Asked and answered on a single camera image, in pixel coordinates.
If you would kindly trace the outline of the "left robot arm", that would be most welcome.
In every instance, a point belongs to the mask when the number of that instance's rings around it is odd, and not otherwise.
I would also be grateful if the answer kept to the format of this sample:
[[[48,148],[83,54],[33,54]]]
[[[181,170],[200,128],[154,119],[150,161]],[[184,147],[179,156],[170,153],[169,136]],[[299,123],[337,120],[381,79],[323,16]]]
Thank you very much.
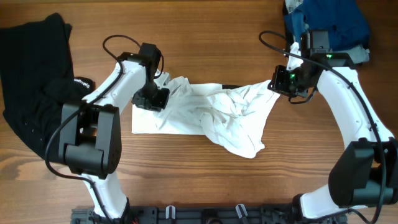
[[[95,204],[88,216],[94,223],[132,222],[116,173],[122,151],[120,114],[128,103],[149,111],[165,109],[169,90],[154,81],[161,58],[161,51],[148,43],[136,54],[124,52],[97,90],[63,106],[58,159],[73,179],[84,181]]]

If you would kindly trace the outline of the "white t-shirt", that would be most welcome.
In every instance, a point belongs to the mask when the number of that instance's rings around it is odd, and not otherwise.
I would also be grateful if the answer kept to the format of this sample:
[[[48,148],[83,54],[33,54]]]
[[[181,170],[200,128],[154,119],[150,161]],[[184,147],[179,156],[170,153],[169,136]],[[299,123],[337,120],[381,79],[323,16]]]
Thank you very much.
[[[191,84],[186,77],[170,79],[164,110],[132,107],[132,133],[205,135],[237,156],[252,159],[265,148],[267,117],[279,98],[269,81],[237,88],[219,83]]]

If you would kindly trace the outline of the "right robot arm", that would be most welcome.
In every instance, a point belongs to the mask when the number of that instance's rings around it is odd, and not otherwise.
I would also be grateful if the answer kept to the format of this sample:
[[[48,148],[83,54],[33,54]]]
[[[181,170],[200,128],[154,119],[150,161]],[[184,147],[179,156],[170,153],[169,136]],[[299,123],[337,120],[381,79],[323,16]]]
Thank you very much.
[[[364,94],[351,57],[332,51],[326,30],[301,36],[288,64],[275,68],[268,88],[293,105],[320,93],[340,129],[344,151],[328,182],[297,195],[286,216],[291,223],[316,223],[375,209],[376,222],[384,205],[397,203],[397,140],[383,125]]]

